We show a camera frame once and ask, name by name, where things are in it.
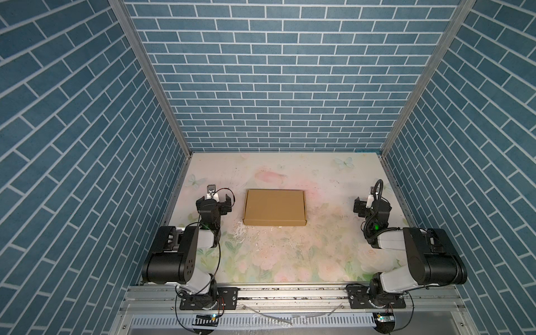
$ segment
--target table surface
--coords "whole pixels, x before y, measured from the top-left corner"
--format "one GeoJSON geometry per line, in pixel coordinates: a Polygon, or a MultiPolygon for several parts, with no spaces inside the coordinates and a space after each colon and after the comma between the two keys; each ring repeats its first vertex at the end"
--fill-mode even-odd
{"type": "MultiPolygon", "coordinates": [[[[208,184],[227,187],[236,203],[221,217],[217,282],[370,280],[376,272],[406,264],[403,251],[371,248],[360,229],[363,218],[353,213],[354,199],[366,198],[379,178],[384,181],[383,197],[392,206],[389,226],[406,227],[375,153],[195,153],[169,225],[197,221],[195,201],[206,194],[208,184]],[[305,190],[307,225],[245,226],[247,189],[305,190]]],[[[225,191],[218,192],[220,199],[225,191]]],[[[197,250],[196,266],[203,271],[211,273],[217,263],[217,247],[197,250]]]]}

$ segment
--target brick wall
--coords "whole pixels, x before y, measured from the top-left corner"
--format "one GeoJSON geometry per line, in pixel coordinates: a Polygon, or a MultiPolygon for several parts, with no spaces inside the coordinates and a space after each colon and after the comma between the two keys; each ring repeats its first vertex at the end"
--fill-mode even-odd
{"type": "Polygon", "coordinates": [[[478,0],[387,155],[419,225],[463,255],[481,333],[535,334],[535,16],[478,0]]]}
{"type": "Polygon", "coordinates": [[[458,1],[126,3],[194,151],[378,151],[458,1]]]}
{"type": "Polygon", "coordinates": [[[0,334],[100,334],[184,159],[106,0],[0,2],[0,334]]]}

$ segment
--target black cable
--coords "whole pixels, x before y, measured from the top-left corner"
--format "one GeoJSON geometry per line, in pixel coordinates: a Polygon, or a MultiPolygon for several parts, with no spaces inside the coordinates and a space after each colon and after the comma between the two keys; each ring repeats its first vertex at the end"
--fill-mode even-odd
{"type": "Polygon", "coordinates": [[[220,261],[221,261],[221,245],[220,245],[220,241],[218,241],[218,250],[220,251],[220,255],[218,257],[218,266],[216,266],[216,271],[214,271],[214,274],[212,275],[212,277],[210,277],[210,280],[208,283],[206,283],[206,285],[200,289],[197,293],[194,293],[192,295],[198,295],[199,293],[201,293],[202,290],[206,289],[208,285],[210,285],[210,283],[212,283],[212,280],[214,279],[214,277],[216,277],[216,273],[218,272],[218,269],[220,268],[220,261]]]}
{"type": "Polygon", "coordinates": [[[231,205],[231,207],[233,207],[234,204],[236,203],[236,198],[235,198],[235,196],[234,196],[233,191],[232,191],[230,188],[222,187],[221,189],[219,189],[218,191],[216,191],[216,192],[214,192],[214,193],[212,194],[212,198],[214,198],[214,194],[218,193],[218,192],[221,191],[221,190],[229,190],[229,191],[231,191],[231,194],[233,195],[233,204],[231,205]]]}
{"type": "Polygon", "coordinates": [[[199,334],[198,334],[198,333],[196,333],[195,331],[193,331],[193,329],[188,329],[188,328],[186,328],[186,327],[179,321],[179,319],[178,319],[178,314],[177,314],[177,298],[179,297],[178,292],[177,292],[177,285],[175,285],[175,294],[176,294],[176,295],[175,295],[175,318],[177,318],[177,322],[178,322],[178,324],[181,325],[181,327],[183,327],[185,330],[189,331],[190,333],[194,333],[194,334],[196,334],[196,335],[200,335],[201,332],[199,332],[199,334]]]}
{"type": "Polygon", "coordinates": [[[392,330],[390,333],[392,332],[395,332],[395,331],[399,331],[399,330],[402,330],[404,329],[405,327],[409,326],[410,325],[410,322],[411,322],[411,319],[413,318],[413,312],[415,312],[415,303],[413,302],[413,297],[411,296],[411,293],[409,293],[408,291],[405,291],[404,294],[408,294],[410,296],[410,299],[411,299],[411,315],[410,315],[410,319],[407,321],[406,325],[403,326],[402,328],[399,328],[399,329],[394,329],[392,330]]]}
{"type": "Polygon", "coordinates": [[[386,228],[384,230],[380,230],[379,232],[377,232],[376,234],[372,235],[371,237],[367,237],[367,240],[373,240],[373,239],[377,238],[378,236],[382,235],[385,232],[392,232],[392,231],[400,230],[400,229],[401,229],[400,227],[386,228]]]}
{"type": "Polygon", "coordinates": [[[369,232],[371,230],[370,225],[373,223],[374,219],[378,215],[378,212],[379,212],[379,200],[382,198],[382,193],[383,193],[383,180],[378,179],[376,181],[376,184],[373,187],[373,190],[372,190],[372,194],[373,194],[373,197],[374,197],[373,204],[376,203],[376,208],[374,209],[374,212],[372,212],[372,214],[369,215],[367,217],[367,219],[365,220],[365,226],[364,226],[364,229],[363,229],[363,234],[364,234],[365,240],[367,240],[367,242],[369,242],[369,243],[371,243],[374,238],[370,237],[370,236],[367,236],[367,232],[369,232]]]}

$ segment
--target cardboard box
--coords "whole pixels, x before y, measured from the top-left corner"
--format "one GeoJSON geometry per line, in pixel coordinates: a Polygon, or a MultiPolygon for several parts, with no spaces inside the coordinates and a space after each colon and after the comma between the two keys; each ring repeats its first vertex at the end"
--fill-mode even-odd
{"type": "Polygon", "coordinates": [[[247,190],[243,221],[247,226],[305,226],[305,192],[247,190]]]}

